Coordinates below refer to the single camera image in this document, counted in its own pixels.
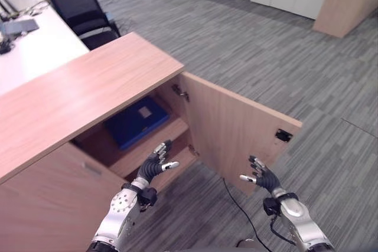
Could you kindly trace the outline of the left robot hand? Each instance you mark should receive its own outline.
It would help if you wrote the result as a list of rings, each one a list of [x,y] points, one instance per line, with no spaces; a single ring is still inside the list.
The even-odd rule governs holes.
[[[132,181],[132,185],[143,190],[147,188],[151,181],[159,174],[179,167],[180,163],[178,161],[165,162],[165,158],[168,156],[171,149],[171,140],[165,140],[160,143],[140,166],[137,177]]]

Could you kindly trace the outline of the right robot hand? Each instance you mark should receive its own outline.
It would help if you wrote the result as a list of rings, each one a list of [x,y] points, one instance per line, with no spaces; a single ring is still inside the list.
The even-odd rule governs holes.
[[[252,173],[253,176],[240,175],[239,178],[241,180],[251,182],[264,188],[270,194],[272,194],[275,189],[281,187],[278,177],[260,159],[250,155],[248,161],[250,162],[250,167],[255,171]]]

